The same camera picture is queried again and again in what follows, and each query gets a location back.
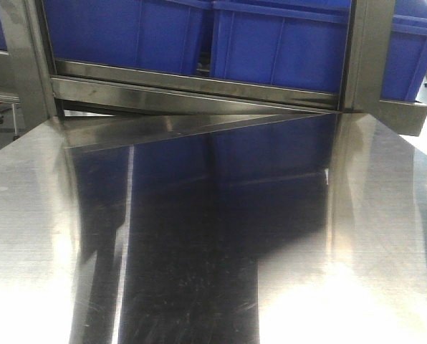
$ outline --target metal edge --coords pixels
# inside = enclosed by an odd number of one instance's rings
[[[419,136],[427,117],[427,105],[421,102],[380,100],[372,115],[400,135]]]
[[[294,113],[295,110],[309,113],[327,112],[310,107],[196,95],[190,92],[73,77],[52,77],[52,87],[54,96],[62,100],[139,110],[149,114],[281,115]]]

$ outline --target stainless steel frame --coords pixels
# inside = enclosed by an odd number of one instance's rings
[[[69,100],[74,108],[165,114],[274,114],[288,108],[370,112],[395,131],[416,135],[427,107],[380,99],[394,6],[395,0],[352,0],[345,72],[336,95],[54,61],[43,1],[0,0],[9,48],[9,54],[0,52],[0,87],[17,90],[28,128],[61,115],[61,100]]]

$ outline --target metal plate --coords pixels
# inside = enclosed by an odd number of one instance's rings
[[[422,153],[369,115],[145,120],[0,152],[0,343],[427,343]]]

